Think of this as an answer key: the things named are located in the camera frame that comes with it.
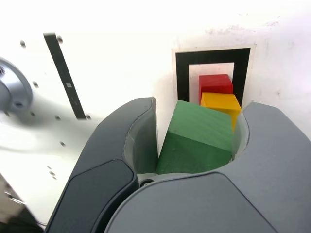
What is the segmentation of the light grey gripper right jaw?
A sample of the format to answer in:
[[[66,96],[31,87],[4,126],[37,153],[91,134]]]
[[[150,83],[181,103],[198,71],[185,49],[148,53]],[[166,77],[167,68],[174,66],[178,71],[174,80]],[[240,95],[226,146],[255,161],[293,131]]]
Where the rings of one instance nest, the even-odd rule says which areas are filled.
[[[308,233],[311,142],[278,108],[239,116],[236,158],[211,172],[164,175],[128,197],[108,233]]]

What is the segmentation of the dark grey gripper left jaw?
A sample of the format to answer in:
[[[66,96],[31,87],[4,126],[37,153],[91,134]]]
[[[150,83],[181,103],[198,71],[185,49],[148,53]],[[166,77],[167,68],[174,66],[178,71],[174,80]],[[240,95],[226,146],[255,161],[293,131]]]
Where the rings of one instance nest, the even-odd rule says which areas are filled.
[[[156,100],[134,99],[107,116],[83,148],[45,229],[102,233],[158,160]]]

